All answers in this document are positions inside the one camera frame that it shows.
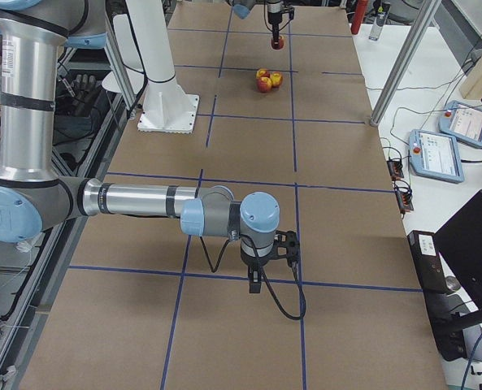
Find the red yellow apple carried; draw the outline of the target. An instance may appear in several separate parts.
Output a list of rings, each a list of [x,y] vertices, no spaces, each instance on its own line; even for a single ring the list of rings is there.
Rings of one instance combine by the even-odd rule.
[[[281,50],[284,48],[284,38],[282,35],[273,36],[271,38],[271,48],[273,50]]]

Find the red yellow apple left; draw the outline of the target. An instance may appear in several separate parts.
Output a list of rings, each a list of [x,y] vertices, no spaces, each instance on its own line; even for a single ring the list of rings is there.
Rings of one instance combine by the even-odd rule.
[[[257,80],[262,77],[270,77],[270,72],[266,68],[260,68],[256,71],[255,77]]]

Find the red yellow apple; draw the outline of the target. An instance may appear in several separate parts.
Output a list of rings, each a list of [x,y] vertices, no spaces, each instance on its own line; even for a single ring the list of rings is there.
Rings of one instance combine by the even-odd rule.
[[[256,80],[257,89],[260,93],[269,93],[272,91],[271,79],[267,76],[262,76]]]
[[[283,83],[283,75],[281,72],[278,72],[278,71],[274,71],[270,74],[269,76],[270,78],[270,81],[271,81],[271,87],[273,89],[278,89],[282,83]]]
[[[255,77],[257,80],[262,77],[270,77],[270,72],[266,68],[260,68],[256,71]]]

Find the red yellow apple right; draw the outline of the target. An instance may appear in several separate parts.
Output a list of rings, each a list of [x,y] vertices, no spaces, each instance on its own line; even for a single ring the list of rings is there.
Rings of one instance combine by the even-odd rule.
[[[270,74],[269,76],[270,78],[270,81],[271,81],[271,87],[273,89],[278,89],[282,83],[283,83],[283,75],[281,72],[278,72],[278,71],[274,71]]]

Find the red yellow apple front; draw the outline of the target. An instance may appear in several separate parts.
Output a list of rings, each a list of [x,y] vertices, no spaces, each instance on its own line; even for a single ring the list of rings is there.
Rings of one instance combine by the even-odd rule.
[[[262,76],[256,80],[257,89],[260,93],[269,93],[272,91],[271,79],[267,76]]]

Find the red cylinder bottle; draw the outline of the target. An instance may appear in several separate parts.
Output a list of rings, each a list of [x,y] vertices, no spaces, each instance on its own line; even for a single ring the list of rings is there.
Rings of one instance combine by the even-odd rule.
[[[356,3],[354,18],[351,22],[350,31],[353,35],[358,35],[361,24],[366,14],[368,0],[358,0]]]

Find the clear spray bottle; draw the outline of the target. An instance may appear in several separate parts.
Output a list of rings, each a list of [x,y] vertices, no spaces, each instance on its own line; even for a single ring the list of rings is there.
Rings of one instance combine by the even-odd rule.
[[[368,39],[378,41],[383,27],[389,17],[391,3],[389,1],[374,1],[374,21]]]

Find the orange circuit board lower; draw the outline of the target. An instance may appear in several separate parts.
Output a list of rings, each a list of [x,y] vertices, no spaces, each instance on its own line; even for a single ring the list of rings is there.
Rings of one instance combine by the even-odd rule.
[[[396,180],[393,182],[393,189],[400,214],[404,215],[405,213],[413,211],[413,193],[411,186],[404,180]]]

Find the orange circuit board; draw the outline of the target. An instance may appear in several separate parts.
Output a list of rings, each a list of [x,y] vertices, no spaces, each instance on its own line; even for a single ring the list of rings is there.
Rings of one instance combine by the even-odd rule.
[[[401,158],[388,158],[386,163],[391,180],[400,180],[404,178]]]
[[[404,180],[396,180],[393,182],[393,189],[400,214],[404,215],[405,213],[413,211],[413,193],[411,186]]]

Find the orange circuit board upper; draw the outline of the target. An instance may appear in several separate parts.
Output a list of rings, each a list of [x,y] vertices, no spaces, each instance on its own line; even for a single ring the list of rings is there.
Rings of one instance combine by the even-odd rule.
[[[391,180],[400,180],[404,178],[401,158],[388,158],[386,163]]]

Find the black computer box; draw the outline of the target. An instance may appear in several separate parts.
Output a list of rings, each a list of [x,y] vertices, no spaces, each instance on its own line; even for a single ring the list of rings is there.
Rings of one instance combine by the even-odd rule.
[[[482,341],[477,340],[482,332],[482,308],[471,312],[464,304],[450,302],[456,291],[448,287],[431,232],[414,230],[407,238],[441,356],[447,362],[458,358],[482,362]]]

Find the blue teach pendant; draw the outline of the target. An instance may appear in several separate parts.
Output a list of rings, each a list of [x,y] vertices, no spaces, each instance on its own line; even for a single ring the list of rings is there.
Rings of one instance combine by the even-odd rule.
[[[482,148],[482,109],[453,100],[439,118],[439,130],[464,144]]]
[[[409,135],[410,165],[418,176],[462,183],[464,172],[454,136],[414,129]]]

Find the near blue teach pendant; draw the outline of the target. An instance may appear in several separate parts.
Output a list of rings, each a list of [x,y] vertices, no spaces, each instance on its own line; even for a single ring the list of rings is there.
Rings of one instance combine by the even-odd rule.
[[[414,129],[409,135],[410,165],[418,176],[462,183],[464,172],[454,136]]]

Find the black monitor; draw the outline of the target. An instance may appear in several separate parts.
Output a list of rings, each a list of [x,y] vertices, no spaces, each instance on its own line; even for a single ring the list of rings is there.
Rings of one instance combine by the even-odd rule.
[[[462,317],[434,318],[436,336],[482,323],[482,189],[435,233],[436,247],[477,310]]]

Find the aluminium frame post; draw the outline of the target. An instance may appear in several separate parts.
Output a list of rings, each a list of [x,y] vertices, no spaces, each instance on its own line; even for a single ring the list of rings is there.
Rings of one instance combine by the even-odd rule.
[[[378,127],[380,121],[383,119],[384,114],[388,109],[394,94],[397,92],[397,88],[440,4],[441,0],[423,2],[418,16],[410,27],[396,61],[389,73],[388,79],[385,82],[384,88],[371,113],[369,121],[371,126]]]

